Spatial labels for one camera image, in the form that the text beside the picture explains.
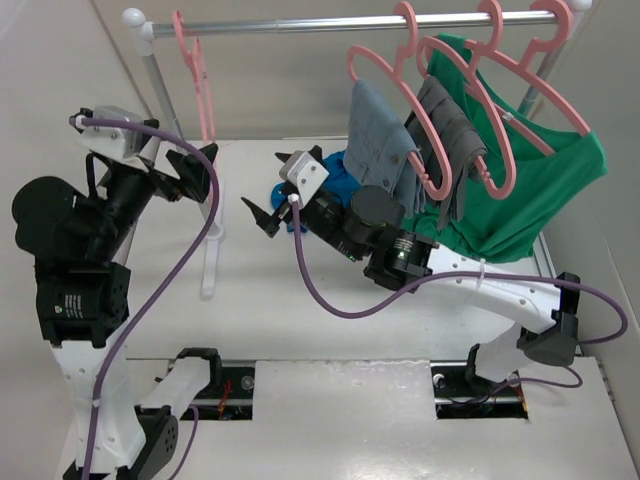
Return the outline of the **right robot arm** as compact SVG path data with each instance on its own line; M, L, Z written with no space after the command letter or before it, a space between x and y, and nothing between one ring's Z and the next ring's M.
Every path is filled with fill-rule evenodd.
M496 313L512 325L471 347L462 381L483 394L531 363L572 365L578 346L576 276L525 279L440 247L401 226L405 210L378 186L359 187L349 204L324 185L322 150L279 154L283 198L268 213L245 199L256 225L274 237L281 224L299 225L352 262L365 261L365 277L394 292L414 293L429 281L463 303Z

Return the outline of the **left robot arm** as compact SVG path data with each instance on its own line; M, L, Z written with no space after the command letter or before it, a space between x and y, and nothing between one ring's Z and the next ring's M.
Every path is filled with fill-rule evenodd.
M173 138L167 175L154 160L170 136L155 120L83 109L70 123L88 151L88 192L45 176L12 204L16 244L35 260L41 334L74 401L77 450L65 477L151 479L171 461L192 401L222 387L222 363L214 348L186 348L152 394L135 401L124 345L139 316L129 311L131 273L116 255L153 197L218 199L218 147Z

